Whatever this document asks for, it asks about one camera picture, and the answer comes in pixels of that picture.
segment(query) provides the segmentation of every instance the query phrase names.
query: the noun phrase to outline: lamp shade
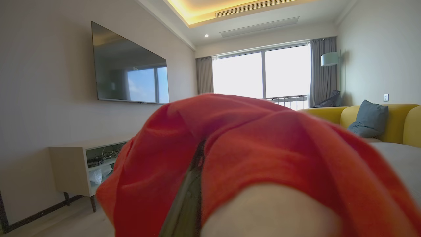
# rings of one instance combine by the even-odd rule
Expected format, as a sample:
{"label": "lamp shade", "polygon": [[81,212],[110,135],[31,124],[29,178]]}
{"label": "lamp shade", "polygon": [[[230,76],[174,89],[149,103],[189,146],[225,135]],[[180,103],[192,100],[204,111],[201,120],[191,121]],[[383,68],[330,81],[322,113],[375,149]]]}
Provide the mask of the lamp shade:
{"label": "lamp shade", "polygon": [[322,55],[322,67],[333,66],[339,63],[339,53],[331,52]]}

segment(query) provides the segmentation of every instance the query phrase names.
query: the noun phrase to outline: floor lamp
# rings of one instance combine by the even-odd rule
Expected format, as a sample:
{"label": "floor lamp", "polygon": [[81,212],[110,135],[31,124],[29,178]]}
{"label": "floor lamp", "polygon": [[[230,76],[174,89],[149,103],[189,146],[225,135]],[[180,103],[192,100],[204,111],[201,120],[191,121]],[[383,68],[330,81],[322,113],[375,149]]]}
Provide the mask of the floor lamp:
{"label": "floor lamp", "polygon": [[339,90],[341,90],[341,53],[340,52],[331,52],[322,55],[322,67],[329,67],[334,65],[339,65]]}

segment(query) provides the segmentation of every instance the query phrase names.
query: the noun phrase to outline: wall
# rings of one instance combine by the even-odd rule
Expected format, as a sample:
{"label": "wall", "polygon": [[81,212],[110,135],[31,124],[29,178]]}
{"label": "wall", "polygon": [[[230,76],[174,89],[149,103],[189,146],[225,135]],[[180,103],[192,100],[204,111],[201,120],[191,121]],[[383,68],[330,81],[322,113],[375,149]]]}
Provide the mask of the wall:
{"label": "wall", "polygon": [[250,48],[337,35],[337,27],[333,23],[290,26],[280,30],[266,30],[245,36],[239,35],[222,42],[198,46],[195,57],[201,58]]}
{"label": "wall", "polygon": [[0,1],[0,190],[10,224],[64,201],[47,147],[139,131],[158,105],[96,99],[91,21],[167,59],[196,94],[194,52],[133,0]]}
{"label": "wall", "polygon": [[421,1],[360,0],[339,26],[346,105],[421,104]]}

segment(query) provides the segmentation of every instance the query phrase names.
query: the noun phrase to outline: balcony railing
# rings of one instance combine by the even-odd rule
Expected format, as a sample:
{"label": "balcony railing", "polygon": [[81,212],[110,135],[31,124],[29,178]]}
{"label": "balcony railing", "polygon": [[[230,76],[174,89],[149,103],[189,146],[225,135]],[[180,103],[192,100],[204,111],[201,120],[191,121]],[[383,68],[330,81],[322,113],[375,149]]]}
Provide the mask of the balcony railing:
{"label": "balcony railing", "polygon": [[293,110],[307,109],[309,107],[306,95],[267,98],[267,100]]}

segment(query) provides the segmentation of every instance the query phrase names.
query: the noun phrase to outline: tv stand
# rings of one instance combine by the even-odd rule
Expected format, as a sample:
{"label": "tv stand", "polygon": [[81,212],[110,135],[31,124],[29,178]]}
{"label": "tv stand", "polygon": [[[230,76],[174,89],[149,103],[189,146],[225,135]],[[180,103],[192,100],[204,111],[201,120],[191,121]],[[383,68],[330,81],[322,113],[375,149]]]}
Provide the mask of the tv stand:
{"label": "tv stand", "polygon": [[[90,168],[87,159],[99,156],[104,149],[121,146],[134,136],[128,134],[49,147],[56,189],[64,193],[67,206],[70,206],[69,193],[83,195],[91,198],[92,210],[96,212],[95,194],[99,185],[89,180],[89,171],[112,165],[117,158],[106,159],[101,165]],[[111,174],[103,177],[102,182]]]}

